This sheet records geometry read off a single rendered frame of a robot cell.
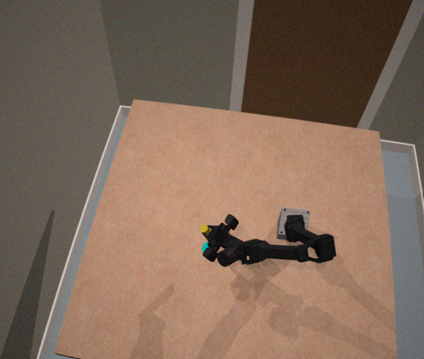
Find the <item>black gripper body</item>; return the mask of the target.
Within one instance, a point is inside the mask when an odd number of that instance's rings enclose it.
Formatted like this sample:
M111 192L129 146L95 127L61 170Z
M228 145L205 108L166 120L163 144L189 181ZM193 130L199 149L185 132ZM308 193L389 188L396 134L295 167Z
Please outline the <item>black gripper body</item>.
M235 230L235 228L238 226L239 222L238 220L232 216L231 214L228 214L228 216L225 219L225 224L223 224L221 226L221 229L226 230L227 232L231 230ZM228 248L229 246L231 246L233 244L233 242L238 239L237 237L231 236L231 238L228 238L226 240L226 246L221 246L221 245L217 245L216 247L213 246L212 244L210 244L210 247L206 248L205 251L203 252L203 256L208 259L210 262L214 262L217 258L217 252L219 250L220 247L223 247L224 249Z

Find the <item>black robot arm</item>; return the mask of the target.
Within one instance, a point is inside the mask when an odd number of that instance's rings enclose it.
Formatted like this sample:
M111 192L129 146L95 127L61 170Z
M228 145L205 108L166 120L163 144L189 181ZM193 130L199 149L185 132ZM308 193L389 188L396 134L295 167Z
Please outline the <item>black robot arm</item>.
M289 216L289 217L288 217ZM229 266L237 261L242 264L254 264L267 258L280 260L298 260L298 262L312 261L316 263L326 262L336 256L334 237L330 234L317 235L305 229L302 215L287 215L285 223L286 241L292 243L301 241L303 244L294 245L270 245L259 239L242 241L236 239L231 246L217 254L217 260L221 266ZM209 243L213 246L226 246L226 240L231 235L226 230L213 226L208 235ZM313 248L319 258L309 257L308 249ZM249 260L247 260L249 256Z

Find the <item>yellow cylinder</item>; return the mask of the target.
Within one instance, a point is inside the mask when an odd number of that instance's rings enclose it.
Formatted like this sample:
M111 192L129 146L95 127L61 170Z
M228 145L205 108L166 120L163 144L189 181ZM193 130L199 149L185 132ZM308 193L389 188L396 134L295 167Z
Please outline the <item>yellow cylinder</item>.
M207 225L202 225L200 227L200 231L208 236L211 232L211 229Z

